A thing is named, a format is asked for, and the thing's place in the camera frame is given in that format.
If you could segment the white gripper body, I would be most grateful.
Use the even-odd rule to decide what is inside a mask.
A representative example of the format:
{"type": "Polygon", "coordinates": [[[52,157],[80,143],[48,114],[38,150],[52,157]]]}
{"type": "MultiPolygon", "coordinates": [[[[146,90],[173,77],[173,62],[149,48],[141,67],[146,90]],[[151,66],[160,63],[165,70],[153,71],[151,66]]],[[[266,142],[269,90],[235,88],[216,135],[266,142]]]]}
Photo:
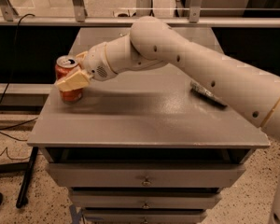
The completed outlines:
{"type": "Polygon", "coordinates": [[[92,47],[84,57],[83,67],[98,81],[106,81],[117,76],[106,58],[106,42],[92,47]]]}

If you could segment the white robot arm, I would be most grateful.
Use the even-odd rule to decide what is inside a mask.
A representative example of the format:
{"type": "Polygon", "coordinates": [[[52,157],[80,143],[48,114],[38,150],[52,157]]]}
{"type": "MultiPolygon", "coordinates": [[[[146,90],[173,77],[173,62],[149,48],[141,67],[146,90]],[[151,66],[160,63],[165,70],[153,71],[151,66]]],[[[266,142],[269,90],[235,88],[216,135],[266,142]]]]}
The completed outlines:
{"type": "Polygon", "coordinates": [[[280,77],[191,42],[155,17],[137,19],[128,34],[98,44],[76,60],[79,67],[55,82],[59,91],[170,63],[280,142],[280,77]]]}

